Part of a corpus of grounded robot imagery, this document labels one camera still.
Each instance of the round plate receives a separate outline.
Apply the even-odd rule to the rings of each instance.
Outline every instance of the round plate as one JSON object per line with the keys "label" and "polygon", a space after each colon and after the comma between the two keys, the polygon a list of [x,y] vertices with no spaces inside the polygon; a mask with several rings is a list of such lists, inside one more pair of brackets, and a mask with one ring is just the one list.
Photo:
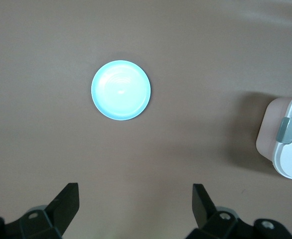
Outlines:
{"label": "round plate", "polygon": [[150,83],[145,72],[129,61],[112,61],[102,66],[92,82],[97,109],[114,120],[130,120],[146,108]]}

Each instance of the white plastic container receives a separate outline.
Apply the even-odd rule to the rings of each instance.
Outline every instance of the white plastic container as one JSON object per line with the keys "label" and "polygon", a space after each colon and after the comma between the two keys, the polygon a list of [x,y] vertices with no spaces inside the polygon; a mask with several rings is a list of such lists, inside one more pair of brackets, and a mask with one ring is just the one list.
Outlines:
{"label": "white plastic container", "polygon": [[292,98],[278,98],[268,105],[256,146],[281,175],[292,179]]}

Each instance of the metal screw head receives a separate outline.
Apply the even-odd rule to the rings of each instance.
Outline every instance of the metal screw head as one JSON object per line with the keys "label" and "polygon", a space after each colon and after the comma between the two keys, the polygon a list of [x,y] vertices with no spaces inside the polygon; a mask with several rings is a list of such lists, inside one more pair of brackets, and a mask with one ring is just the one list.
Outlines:
{"label": "metal screw head", "polygon": [[32,218],[36,218],[37,216],[38,216],[37,213],[32,213],[32,214],[28,215],[28,218],[32,219]]}
{"label": "metal screw head", "polygon": [[227,213],[221,213],[219,214],[219,216],[224,219],[224,220],[230,220],[231,219],[231,216]]}
{"label": "metal screw head", "polygon": [[269,221],[263,221],[261,223],[261,225],[263,225],[267,229],[274,229],[275,228],[275,226]]}

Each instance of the tabletop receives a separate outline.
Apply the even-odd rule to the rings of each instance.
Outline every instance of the tabletop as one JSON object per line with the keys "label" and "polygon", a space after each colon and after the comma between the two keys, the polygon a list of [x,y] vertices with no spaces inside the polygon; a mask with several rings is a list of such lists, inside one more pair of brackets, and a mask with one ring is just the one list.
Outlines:
{"label": "tabletop", "polygon": [[[131,120],[92,101],[113,60],[151,84]],[[65,239],[183,239],[202,183],[243,221],[292,233],[292,180],[255,146],[278,97],[292,97],[292,0],[0,0],[0,216],[78,182]]]}

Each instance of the light blue plate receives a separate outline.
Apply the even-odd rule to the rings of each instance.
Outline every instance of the light blue plate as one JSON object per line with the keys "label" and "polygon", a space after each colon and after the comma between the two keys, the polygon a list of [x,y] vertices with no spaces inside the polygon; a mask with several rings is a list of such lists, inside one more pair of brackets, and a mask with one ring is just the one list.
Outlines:
{"label": "light blue plate", "polygon": [[130,120],[146,108],[150,83],[145,72],[129,61],[112,61],[102,66],[92,82],[97,109],[114,120]]}

